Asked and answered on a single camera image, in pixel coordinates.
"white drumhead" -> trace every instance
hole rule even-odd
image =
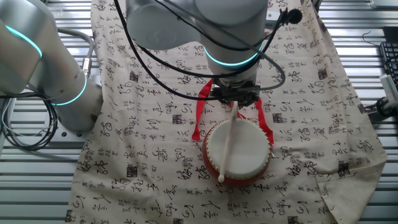
[[[208,155],[215,167],[221,167],[229,121],[217,125],[208,136]],[[269,142],[265,133],[254,123],[237,119],[231,136],[231,150],[226,175],[248,178],[263,170],[269,156]]]

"gray cable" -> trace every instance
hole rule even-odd
[[[286,76],[285,76],[285,72],[283,71],[283,69],[282,69],[275,61],[273,61],[273,59],[271,59],[271,58],[268,57],[265,53],[263,53],[260,49],[257,49],[255,46],[252,46],[251,44],[245,42],[244,40],[240,39],[239,37],[236,37],[235,35],[231,34],[230,32],[228,32],[228,31],[226,31],[226,30],[220,28],[218,25],[212,24],[212,23],[210,23],[209,21],[204,20],[204,19],[198,17],[197,15],[191,13],[190,11],[188,11],[188,10],[182,8],[182,7],[180,7],[178,4],[175,4],[174,2],[172,2],[172,1],[170,1],[170,0],[163,0],[163,1],[165,1],[165,2],[168,3],[168,4],[170,4],[170,5],[173,6],[173,7],[175,7],[175,8],[177,8],[177,9],[181,10],[182,12],[188,14],[189,16],[193,17],[194,19],[196,19],[196,20],[198,20],[198,21],[200,21],[200,22],[202,22],[202,23],[204,23],[204,24],[207,24],[207,25],[209,25],[209,26],[212,26],[213,28],[215,28],[215,29],[217,29],[218,31],[220,31],[220,32],[222,32],[222,33],[224,33],[224,34],[230,36],[231,38],[235,39],[235,40],[238,41],[239,43],[245,45],[246,47],[249,47],[251,50],[257,52],[259,55],[261,55],[261,57],[263,57],[263,58],[266,59],[268,62],[270,62],[273,66],[275,66],[276,69],[278,69],[278,71],[280,72],[280,75],[281,75],[281,79],[282,79],[282,81],[281,81],[279,84],[277,84],[277,85],[275,85],[275,86],[260,88],[260,89],[253,89],[253,88],[250,88],[250,90],[259,90],[259,91],[273,90],[273,89],[275,89],[275,88],[278,88],[278,87],[282,86],[282,85],[285,83],[285,81],[286,81]]]
[[[93,56],[94,42],[91,39],[91,37],[89,37],[88,35],[80,32],[80,31],[77,31],[77,30],[71,30],[71,29],[60,28],[60,27],[58,27],[57,29],[58,29],[58,32],[60,32],[60,33],[78,36],[78,37],[82,38],[83,40],[85,40],[86,42],[88,42],[90,47],[88,48],[88,53],[87,53],[86,57],[91,58]]]

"black keyboard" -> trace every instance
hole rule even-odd
[[[398,43],[383,42],[380,45],[380,52],[383,63],[391,57],[398,57]],[[392,59],[387,63],[386,73],[392,77],[392,80],[397,85],[398,83],[398,58]]]

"robotic arm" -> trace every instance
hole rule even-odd
[[[51,99],[67,129],[92,129],[103,103],[101,87],[62,44],[44,3],[0,0],[0,40],[0,92],[15,95],[29,84]]]
[[[200,42],[212,73],[228,74],[242,69],[257,53],[215,27],[260,49],[266,28],[267,5],[268,1],[264,0],[127,0],[127,27],[132,39],[148,49],[165,50],[188,42]],[[256,73],[257,63],[236,76],[214,78],[211,94],[228,96],[242,93],[241,89],[253,89]],[[258,96],[259,91],[251,90],[221,102],[238,101],[240,106],[248,106],[257,101]]]

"metal table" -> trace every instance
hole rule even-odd
[[[49,7],[59,27],[92,35],[89,0],[53,0]],[[364,105],[385,96],[379,76],[383,74],[377,46],[385,41],[383,26],[398,26],[397,11],[377,11],[363,0],[324,0],[319,12],[332,35],[344,68]],[[81,64],[88,51],[84,41],[60,34],[70,53]],[[97,59],[91,79],[100,82]],[[46,125],[47,112],[38,99],[17,100],[13,127],[35,134]],[[360,224],[398,223],[398,130],[395,119],[374,123],[388,153],[380,183],[363,213]],[[8,142],[0,147],[0,223],[64,223],[73,173],[86,133],[72,133],[62,126],[53,141],[39,152],[16,149]],[[22,138],[36,142],[38,137]]]

